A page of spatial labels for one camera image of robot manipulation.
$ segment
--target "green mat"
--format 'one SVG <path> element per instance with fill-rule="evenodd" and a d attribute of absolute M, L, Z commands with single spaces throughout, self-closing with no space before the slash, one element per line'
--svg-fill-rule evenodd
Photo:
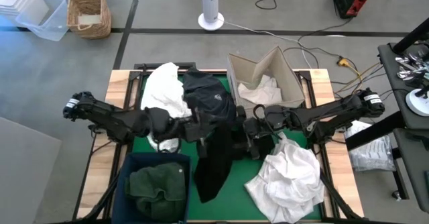
<path fill-rule="evenodd" d="M 225 88 L 230 91 L 226 76 L 217 76 Z M 301 147 L 306 146 L 306 138 L 299 131 L 285 130 L 289 139 L 297 142 Z M 146 138 L 135 138 L 133 152 L 154 152 Z M 198 163 L 195 143 L 182 144 L 182 154 L 191 157 L 192 169 Z M 196 185 L 191 183 L 188 220 L 267 220 L 247 193 L 244 184 L 257 175 L 262 161 L 239 160 L 233 162 L 231 172 L 217 197 L 207 203 L 200 202 Z M 320 207 L 314 206 L 314 211 L 303 219 L 320 220 Z"/>

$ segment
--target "dark green towel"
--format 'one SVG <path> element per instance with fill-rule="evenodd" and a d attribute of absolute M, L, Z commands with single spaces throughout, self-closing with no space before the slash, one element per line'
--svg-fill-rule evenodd
<path fill-rule="evenodd" d="M 153 220 L 179 221 L 186 206 L 184 169 L 178 163 L 142 168 L 125 181 L 125 193 Z"/>

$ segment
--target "concrete floor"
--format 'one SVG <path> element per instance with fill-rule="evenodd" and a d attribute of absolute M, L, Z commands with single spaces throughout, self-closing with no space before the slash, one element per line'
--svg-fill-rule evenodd
<path fill-rule="evenodd" d="M 113 27 L 124 28 L 133 0 L 107 0 Z M 343 20 L 335 16 L 332 0 L 277 0 L 278 8 L 264 11 L 256 0 L 220 0 L 225 20 L 258 30 L 314 31 Z M 345 32 L 408 32 L 424 21 L 429 0 L 368 0 L 359 16 L 334 29 Z M 196 18 L 200 0 L 139 0 L 133 29 L 199 29 Z M 7 25 L 0 19 L 0 26 Z M 224 25 L 223 29 L 236 29 Z M 103 99 L 110 72 L 123 34 L 88 41 L 67 33 L 59 42 L 37 38 L 31 32 L 2 32 L 0 27 L 0 116 L 16 121 L 63 141 L 56 164 L 36 216 L 37 223 L 65 221 L 72 217 L 82 175 L 90 151 L 88 122 L 71 123 L 61 110 L 70 96 L 91 91 Z M 285 36 L 298 39 L 298 36 Z M 377 46 L 400 38 L 311 36 L 302 40 L 307 47 L 322 47 L 352 59 L 360 71 L 378 62 Z M 227 34 L 130 34 L 120 69 L 144 62 L 196 62 L 199 68 L 225 68 L 229 52 L 259 60 L 268 50 L 296 47 L 272 36 Z M 339 68 L 337 59 L 314 52 L 331 80 L 348 81 L 353 72 Z M 313 67 L 315 61 L 307 58 Z M 307 68 L 301 51 L 286 52 L 294 68 Z M 333 85 L 334 90 L 340 85 Z M 390 90 L 385 76 L 364 84 L 378 93 Z M 383 117 L 397 111 L 393 96 L 385 101 Z M 427 223 L 427 213 L 419 210 L 406 178 L 411 199 L 395 202 L 391 173 L 355 174 L 365 216 L 377 221 Z"/>

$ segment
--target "blue basket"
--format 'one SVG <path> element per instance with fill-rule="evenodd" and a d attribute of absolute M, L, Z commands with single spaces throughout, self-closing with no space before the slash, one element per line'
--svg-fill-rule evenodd
<path fill-rule="evenodd" d="M 132 153 L 127 154 L 119 173 L 118 184 L 113 202 L 112 224 L 124 223 L 160 223 L 143 215 L 137 210 L 135 200 L 130 199 L 125 194 L 125 179 L 129 178 L 132 172 L 145 167 L 154 167 L 159 164 L 177 162 L 184 167 L 186 180 L 186 208 L 183 217 L 179 222 L 186 222 L 188 218 L 191 162 L 189 156 L 183 154 L 160 154 L 160 153 Z"/>

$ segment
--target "crumpled white shirt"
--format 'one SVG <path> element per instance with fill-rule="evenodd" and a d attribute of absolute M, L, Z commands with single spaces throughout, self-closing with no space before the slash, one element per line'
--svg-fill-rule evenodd
<path fill-rule="evenodd" d="M 265 158 L 258 175 L 245 188 L 271 223 L 295 223 L 323 201 L 324 185 L 313 152 L 287 139 L 284 133 L 279 136 L 282 140 L 273 154 Z"/>
<path fill-rule="evenodd" d="M 147 78 L 143 96 L 141 98 L 141 109 L 145 107 L 159 107 L 165 109 L 170 117 L 186 117 L 191 115 L 191 110 L 183 101 L 183 84 L 178 80 L 178 66 L 165 63 L 156 68 Z M 152 136 L 147 137 L 150 145 L 155 150 L 158 145 Z M 176 151 L 178 139 L 168 139 L 160 143 L 160 150 L 169 152 Z"/>
<path fill-rule="evenodd" d="M 282 102 L 282 92 L 277 87 L 275 78 L 262 75 L 261 82 L 256 89 L 248 89 L 242 83 L 238 87 L 239 95 L 255 104 L 275 104 Z"/>

